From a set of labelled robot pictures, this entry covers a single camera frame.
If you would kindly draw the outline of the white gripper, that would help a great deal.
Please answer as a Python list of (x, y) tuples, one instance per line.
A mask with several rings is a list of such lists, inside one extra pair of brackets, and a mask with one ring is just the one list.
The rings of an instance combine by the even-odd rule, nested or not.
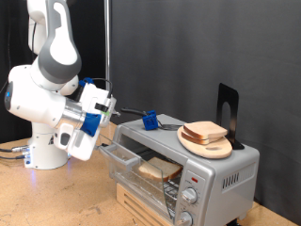
[[(86, 84), (79, 103), (86, 113), (83, 124), (75, 129), (67, 152), (75, 158), (83, 161), (89, 160), (103, 127), (110, 122), (110, 118), (120, 117), (120, 113), (114, 109), (116, 99), (105, 89), (99, 89), (94, 84)], [(97, 148), (109, 146), (102, 143)]]

